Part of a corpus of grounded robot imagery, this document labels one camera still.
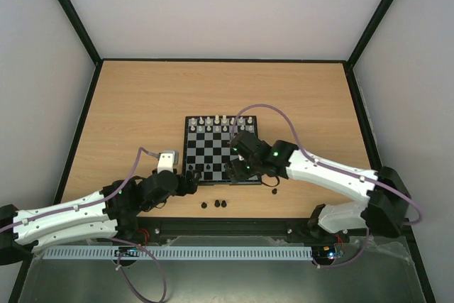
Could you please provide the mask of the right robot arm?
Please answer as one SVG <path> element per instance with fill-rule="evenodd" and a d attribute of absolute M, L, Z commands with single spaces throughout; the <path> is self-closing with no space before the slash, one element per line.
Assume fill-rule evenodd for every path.
<path fill-rule="evenodd" d="M 388 238 L 401 235 L 411 197 L 396 170 L 348 167 L 290 142 L 278 140 L 268 145 L 247 131 L 234 136 L 230 147 L 238 156 L 225 165 L 232 182 L 267 175 L 310 182 L 350 199 L 346 204 L 316 206 L 307 224 L 315 239 L 322 241 L 331 234 L 359 228 Z"/>

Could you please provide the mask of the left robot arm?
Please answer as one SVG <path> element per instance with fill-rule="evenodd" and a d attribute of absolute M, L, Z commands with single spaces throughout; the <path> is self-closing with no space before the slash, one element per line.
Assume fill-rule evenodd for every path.
<path fill-rule="evenodd" d="M 131 238 L 138 230 L 137 216 L 197 191 L 198 171 L 178 175 L 153 172 L 144 178 L 117 180 L 85 197 L 41 209 L 1 207 L 1 264 L 10 265 L 50 246 L 90 238 Z"/>

